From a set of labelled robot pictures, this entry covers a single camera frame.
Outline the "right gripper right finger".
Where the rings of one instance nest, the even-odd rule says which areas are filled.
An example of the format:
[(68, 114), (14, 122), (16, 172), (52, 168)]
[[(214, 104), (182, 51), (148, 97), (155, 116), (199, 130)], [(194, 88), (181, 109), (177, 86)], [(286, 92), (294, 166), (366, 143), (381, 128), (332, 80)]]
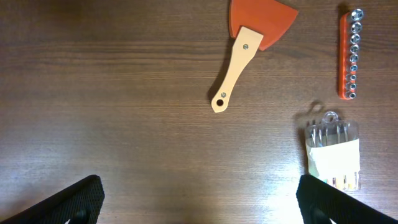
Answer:
[(304, 223), (392, 223), (389, 217), (348, 194), (305, 174), (296, 192)]

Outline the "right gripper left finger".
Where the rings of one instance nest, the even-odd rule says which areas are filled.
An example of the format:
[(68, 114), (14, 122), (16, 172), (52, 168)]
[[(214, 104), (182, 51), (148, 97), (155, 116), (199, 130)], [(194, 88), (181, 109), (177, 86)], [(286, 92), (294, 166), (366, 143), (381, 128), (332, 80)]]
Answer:
[(96, 224), (105, 198), (101, 178), (89, 175), (3, 224)]

